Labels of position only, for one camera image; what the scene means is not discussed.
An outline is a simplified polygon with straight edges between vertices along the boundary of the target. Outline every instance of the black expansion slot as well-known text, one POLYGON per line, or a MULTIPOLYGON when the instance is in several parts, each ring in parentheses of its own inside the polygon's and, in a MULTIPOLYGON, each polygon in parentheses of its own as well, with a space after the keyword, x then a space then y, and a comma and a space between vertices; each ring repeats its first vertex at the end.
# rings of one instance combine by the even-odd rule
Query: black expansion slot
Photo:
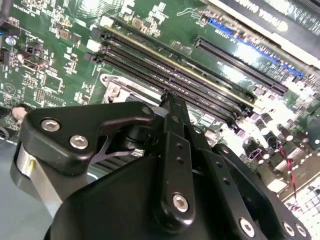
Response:
POLYGON ((108 64, 114 68, 117 68, 130 76, 137 78, 138 80, 143 80, 144 82, 148 83, 151 87, 158 89, 160 91, 174 91, 179 97, 186 101, 191 107, 195 107, 203 111, 204 113, 208 113, 216 118, 217 121, 221 121, 224 123, 234 123, 235 120, 230 116, 226 116, 216 109, 212 109, 210 105, 204 105, 202 102, 198 102, 198 98, 196 96, 192 96, 187 92, 184 92, 183 89, 179 90, 179 87, 174 87, 174 85, 166 84, 165 82, 160 82, 159 79, 152 78, 149 74, 141 71, 139 68, 135 68, 133 66, 128 65, 125 62, 120 61, 120 59, 113 58, 108 55, 98 56, 91 53, 85 53, 84 59, 97 64, 108 64))
POLYGON ((169 86, 172 90, 178 93, 184 93, 187 95, 189 98, 192 98, 195 100, 197 103, 202 104, 204 106, 209 107, 210 109, 222 114, 223 116, 226 117, 232 117, 233 116, 233 109, 225 109, 222 108, 221 106, 217 105, 214 103, 209 97, 206 96, 206 99, 203 100, 203 97, 201 97, 201 92, 197 91, 196 89, 192 89, 186 85, 183 84, 177 84, 177 81, 175 81, 174 78, 170 77, 169 75, 165 75, 165 73, 159 72, 157 68, 153 68, 150 65, 147 65, 145 62, 139 62, 139 61, 132 61, 132 59, 137 60, 137 58, 130 58, 129 56, 125 56, 126 58, 123 59, 123 56, 119 56, 117 54, 114 54, 113 57, 116 60, 119 60, 119 62, 124 63, 126 62, 126 65, 131 67, 134 71, 138 71, 140 74, 145 75, 146 77, 149 77, 153 79, 153 83, 155 82, 160 82, 165 84, 166 86, 169 86))
POLYGON ((205 99, 205 101, 207 101, 209 104, 214 106, 217 110, 219 110, 222 113, 226 113, 231 116, 235 115, 236 118, 243 116, 242 113, 237 108, 231 107, 228 104, 224 103, 223 101, 219 101, 219 99, 215 99, 216 101, 213 101, 213 98, 214 98, 213 94, 211 96, 207 95, 207 92, 200 89, 199 87, 198 88, 193 87, 191 85, 191 82, 188 82, 188 81, 182 82, 181 80, 178 80, 175 77, 172 77, 166 72, 159 71, 159 69, 156 66, 153 66, 148 62, 136 56, 133 56, 128 52, 125 52, 124 50, 121 50, 119 48, 116 48, 110 45, 107 47, 105 53, 112 54, 126 61, 130 61, 131 63, 136 64, 138 66, 143 66, 143 68, 152 72, 152 74, 157 76, 159 79, 165 79, 167 81, 170 81, 172 84, 175 84, 176 86, 179 86, 180 88, 185 89, 189 93, 193 93, 196 96, 199 96, 200 98, 205 99))
MULTIPOLYGON (((129 40, 117 35, 117 34, 105 33, 104 31, 102 31, 98 28, 94 28, 91 33, 93 36, 103 38, 104 40, 108 41, 109 43, 114 44, 116 47, 118 47, 118 46, 127 47, 129 49, 137 51, 138 53, 143 54, 145 58, 149 58, 150 62, 154 62, 157 65, 159 65, 161 69, 167 69, 168 71, 170 71, 170 73, 173 74, 174 77, 181 76, 182 78, 185 78, 185 79, 192 79, 198 85, 205 86, 208 89, 210 89, 212 92, 223 94, 222 92, 219 92, 217 89, 215 89, 213 86, 203 83, 202 80, 197 79, 192 74, 190 74, 189 72, 186 72, 182 68, 173 67, 169 62, 164 61, 160 57, 149 52, 148 50, 139 47, 138 45, 132 43, 131 41, 129 41, 129 40)), ((243 106, 243 103, 241 101, 239 101, 238 99, 236 99, 232 96, 229 96, 229 98, 230 99, 232 98, 232 101, 236 102, 239 105, 239 107, 243 106)))
POLYGON ((167 46, 166 44, 160 42, 159 40, 157 40, 151 36, 145 35, 141 31, 128 25, 125 22, 119 21, 116 18, 113 18, 113 20, 115 21, 117 26, 120 26, 121 28, 127 29, 128 31, 134 33, 134 36, 138 36, 139 39, 142 40, 143 42, 148 41, 149 43, 152 43, 153 45, 158 46, 158 47, 164 49, 165 51, 168 51, 171 54, 174 54, 182 62, 188 62, 192 66, 195 66, 197 68, 197 71, 200 72, 201 75, 206 76, 208 79, 214 81, 215 83, 220 84, 225 87, 228 86, 227 88, 229 90, 235 91, 239 96, 243 96, 244 98, 246 98, 246 100, 248 100, 250 102, 254 102, 256 100, 256 97, 250 91, 237 85, 236 83, 232 82, 231 80, 215 73, 210 68, 201 65, 199 62, 197 62, 189 57, 186 57, 181 52, 177 51, 176 49, 174 49, 172 47, 167 46))
POLYGON ((219 48, 218 46, 214 45, 201 36, 197 38, 195 47, 208 54, 212 58, 216 59, 217 61, 236 69, 246 77, 252 79, 257 84, 264 86, 265 88, 280 96, 283 96, 284 93, 289 90, 286 86, 265 75, 264 73, 252 68, 241 59, 232 56, 228 52, 224 51, 223 49, 219 48))

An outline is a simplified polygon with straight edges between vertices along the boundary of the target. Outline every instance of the bolt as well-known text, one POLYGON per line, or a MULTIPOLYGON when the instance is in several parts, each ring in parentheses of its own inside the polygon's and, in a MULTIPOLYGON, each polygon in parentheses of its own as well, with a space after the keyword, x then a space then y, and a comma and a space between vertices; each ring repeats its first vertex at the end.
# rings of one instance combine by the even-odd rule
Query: bolt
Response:
POLYGON ((302 236, 304 236, 304 237, 307 236, 307 232, 306 232, 306 230, 304 230, 304 229, 302 228, 302 226, 300 226, 298 223, 296 223, 295 226, 296 226, 296 228, 298 229, 299 233, 300 233, 302 236))
POLYGON ((86 149, 89 145, 88 140, 84 136, 74 135, 70 138, 70 144, 75 149, 86 149))
POLYGON ((228 148, 226 148, 225 146, 223 146, 223 147, 222 147, 222 151, 224 151, 226 154, 228 154, 228 153, 229 153, 228 148))
POLYGON ((294 237, 295 236, 295 231, 292 229, 292 227, 287 223, 287 222, 283 222, 282 223, 284 226, 285 231, 291 236, 294 237))
POLYGON ((149 108, 146 107, 146 106, 144 106, 144 107, 142 108, 142 112, 144 112, 145 114, 151 114, 149 108))
POLYGON ((244 219, 243 217, 240 218, 240 226, 242 228, 242 230, 250 237, 253 238, 255 236, 255 229, 254 227, 251 225, 250 222, 248 222, 248 220, 244 219))
POLYGON ((193 128, 194 128, 194 130, 195 130, 195 132, 196 132, 197 134, 200 134, 200 133, 201 133, 201 130, 200 130, 199 128, 197 128, 196 126, 193 127, 193 128))
POLYGON ((185 213, 188 210, 189 208, 188 201, 187 199, 185 199, 184 196, 180 194, 175 194, 173 195, 172 200, 173 200, 173 205, 180 212, 185 213))
POLYGON ((9 46, 15 46, 17 44, 17 40, 12 37, 12 36, 8 36, 5 38, 5 43, 8 44, 9 46))
POLYGON ((175 121, 176 123, 179 123, 179 118, 175 115, 172 116, 173 121, 175 121))
POLYGON ((60 124, 53 119, 46 119, 41 122, 41 127, 48 132, 56 132, 60 129, 60 124))

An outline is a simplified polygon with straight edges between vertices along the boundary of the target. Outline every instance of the red wire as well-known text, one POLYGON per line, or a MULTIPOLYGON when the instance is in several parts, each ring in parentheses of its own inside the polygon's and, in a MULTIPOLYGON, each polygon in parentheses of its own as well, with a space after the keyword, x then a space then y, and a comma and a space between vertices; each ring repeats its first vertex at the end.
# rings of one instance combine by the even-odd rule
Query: red wire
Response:
POLYGON ((295 184, 295 177, 292 173, 292 166, 291 166, 292 159, 287 157, 287 154, 282 146, 279 147, 279 151, 280 151, 282 157, 286 160, 288 169, 290 171, 290 178, 291 178, 291 184, 292 184, 292 188, 293 188, 294 198, 295 198, 295 200, 297 200, 297 189, 296 189, 296 184, 295 184))

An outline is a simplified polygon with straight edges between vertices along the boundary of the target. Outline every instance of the blue pcie slot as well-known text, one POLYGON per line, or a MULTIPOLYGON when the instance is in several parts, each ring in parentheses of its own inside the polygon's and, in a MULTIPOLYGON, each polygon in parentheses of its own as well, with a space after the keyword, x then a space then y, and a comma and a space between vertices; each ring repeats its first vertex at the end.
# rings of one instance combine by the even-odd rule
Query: blue pcie slot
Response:
POLYGON ((268 60, 270 60, 271 62, 277 64, 278 66, 280 66, 281 68, 284 68, 286 70, 288 70, 290 73, 302 78, 303 77, 303 73, 302 72, 299 72, 299 71, 296 71, 292 68, 290 68, 288 65, 286 64, 283 64, 281 65, 280 62, 275 58, 275 57, 272 57, 272 56, 269 56, 267 55, 266 53, 264 53, 263 51, 261 51, 258 47, 254 46, 253 44, 249 43, 249 42, 244 42, 241 38, 239 37, 234 37, 232 31, 223 26, 222 24, 220 23, 217 23, 213 18, 209 18, 208 21, 207 21, 210 25, 212 25, 213 27, 215 27, 216 29, 219 29, 221 30, 222 32, 224 32, 225 34, 227 34, 229 37, 239 41, 240 43, 243 43, 249 47, 251 47, 252 49, 254 49, 255 51, 257 51, 258 53, 260 53, 262 56, 266 57, 268 60))

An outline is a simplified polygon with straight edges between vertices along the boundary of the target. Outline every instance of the motherboard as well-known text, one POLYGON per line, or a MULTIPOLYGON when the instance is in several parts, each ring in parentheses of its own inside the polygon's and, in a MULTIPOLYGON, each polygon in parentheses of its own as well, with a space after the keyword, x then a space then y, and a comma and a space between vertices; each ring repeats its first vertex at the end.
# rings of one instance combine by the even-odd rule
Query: motherboard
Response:
MULTIPOLYGON (((315 13, 291 4, 308 16, 292 21, 319 37, 315 13)), ((0 44, 3 140, 32 109, 157 106, 172 91, 210 145, 228 145, 253 171, 267 163, 287 175, 279 146, 294 166, 318 154, 317 54, 304 61, 211 1, 14 0, 0 44)))

